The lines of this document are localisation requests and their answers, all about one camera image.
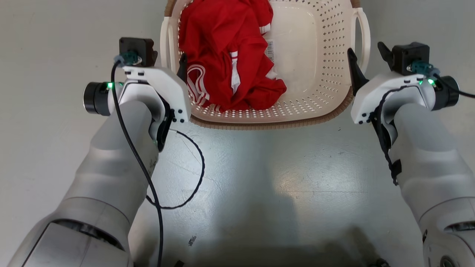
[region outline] black cable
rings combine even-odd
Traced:
[[[195,141],[193,141],[193,139],[189,138],[186,134],[182,133],[182,132],[179,132],[179,131],[176,131],[177,134],[181,134],[183,135],[186,139],[188,139],[190,142],[193,143],[193,145],[195,145],[196,149],[198,150],[199,152],[199,156],[201,157],[201,175],[199,176],[199,181],[198,181],[198,184],[196,185],[196,188],[195,190],[193,191],[193,193],[190,195],[190,197],[185,201],[183,202],[182,204],[178,205],[178,206],[175,206],[175,207],[162,207],[160,206],[160,204],[158,205],[160,208],[164,209],[164,210],[174,210],[174,209],[177,209],[177,208],[181,208],[183,206],[185,206],[188,202],[190,202],[193,197],[195,196],[196,192],[198,192],[198,189],[201,185],[201,182],[203,182],[203,176],[205,175],[205,158],[203,156],[203,152],[201,151],[200,147],[198,146],[198,144],[195,143]],[[148,200],[148,202],[150,202],[150,204],[152,204],[153,206],[156,207],[155,203],[152,201],[152,199],[147,196],[146,199]]]
[[[450,90],[459,93],[459,95],[463,95],[463,96],[470,97],[470,98],[475,98],[475,95],[473,95],[473,94],[462,92],[460,90],[457,90],[457,89],[453,88],[446,81],[444,81],[438,74],[434,74],[434,77],[437,78],[437,81],[439,81],[443,85],[447,86]]]
[[[142,159],[140,158],[137,150],[135,149],[135,146],[132,143],[132,140],[130,139],[129,133],[127,132],[127,129],[125,128],[124,119],[122,118],[122,113],[119,107],[119,100],[117,100],[117,94],[115,92],[115,70],[117,69],[117,66],[120,63],[121,63],[120,61],[117,61],[114,63],[114,66],[112,67],[112,72],[111,72],[112,96],[114,97],[115,111],[117,112],[117,117],[119,118],[119,123],[122,128],[125,139],[127,140],[127,143],[129,144],[130,149],[132,149],[132,152],[135,158],[137,159],[145,177],[147,178],[147,182],[150,186],[150,189],[152,190],[152,195],[153,195],[153,198],[155,199],[155,203],[158,203],[158,205],[155,207],[157,208],[158,223],[160,225],[160,231],[159,231],[160,240],[159,240],[159,246],[158,246],[158,262],[157,262],[157,266],[160,267],[160,265],[162,264],[161,260],[162,260],[162,254],[163,254],[163,218],[162,218],[162,212],[161,212],[162,210],[160,210],[160,203],[158,202],[157,192],[155,191],[155,187],[153,186],[152,179],[150,178],[147,168],[143,164]]]

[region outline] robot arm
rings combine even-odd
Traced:
[[[125,38],[128,49],[145,51],[150,40]],[[165,68],[124,66],[125,83],[116,83],[122,118],[148,173],[152,175],[172,121],[190,119],[186,84]],[[90,83],[84,106],[108,116],[91,140],[89,152],[58,208],[25,237],[9,266],[132,267],[128,234],[148,183],[123,135],[110,83]]]
[[[412,43],[392,52],[378,46],[391,72],[370,81],[348,51],[355,94],[351,116],[376,130],[394,182],[421,230],[425,265],[475,266],[474,175],[430,112],[455,105],[458,94],[448,86],[458,85],[451,77],[435,80],[432,67],[410,71],[428,63],[428,46]]]

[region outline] white stripe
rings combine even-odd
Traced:
[[[204,76],[205,76],[206,70],[203,66],[196,65],[196,64],[191,65],[188,68],[188,73],[192,70],[198,70],[200,72],[200,74],[198,75],[198,77],[196,79],[196,82],[195,82],[195,87],[197,88],[197,92],[198,92],[198,95],[199,95],[196,102],[204,103],[202,101],[203,98],[209,100],[209,94],[206,91],[206,87],[205,87],[205,84],[204,84]]]
[[[238,73],[238,59],[232,59],[232,71],[231,71],[231,88],[233,95],[237,92],[239,85],[241,84],[241,78]]]
[[[266,74],[266,78],[269,78],[271,80],[274,80],[277,78],[277,72],[275,72],[274,67],[269,70],[269,72]]]
[[[266,32],[270,31],[270,23],[265,26],[259,27],[259,30],[261,31],[261,34],[265,34]]]
[[[202,98],[199,104],[200,104],[200,105],[204,105],[205,102],[206,102],[206,98]]]
[[[196,96],[198,95],[198,92],[196,91],[195,84],[190,79],[190,76],[188,76],[187,85],[188,85],[188,91],[191,92],[191,96],[193,97],[193,101],[196,103],[197,102]]]

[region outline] brown basket rim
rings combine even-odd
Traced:
[[[168,0],[165,7],[165,17],[171,17],[173,13],[173,8],[177,0]],[[360,0],[350,0],[353,8],[360,8]],[[294,128],[301,126],[308,126],[314,124],[320,124],[328,122],[331,119],[334,119],[336,116],[340,115],[353,101],[353,89],[350,86],[348,94],[343,99],[342,103],[336,107],[332,112],[315,118],[288,121],[288,122],[279,122],[279,123],[262,123],[262,124],[231,124],[231,123],[216,123],[205,121],[197,118],[194,115],[191,115],[190,121],[198,126],[210,128],[210,129],[220,129],[220,130],[272,130],[272,129],[286,129]]]

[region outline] gray robot forearm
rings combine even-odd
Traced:
[[[151,113],[138,101],[121,111],[151,175],[159,153],[149,135]],[[113,113],[92,138],[58,208],[34,226],[9,266],[133,266],[127,236],[147,187]]]
[[[418,222],[426,266],[475,266],[475,179],[436,114],[418,104],[396,112],[389,151],[401,161],[401,193]]]

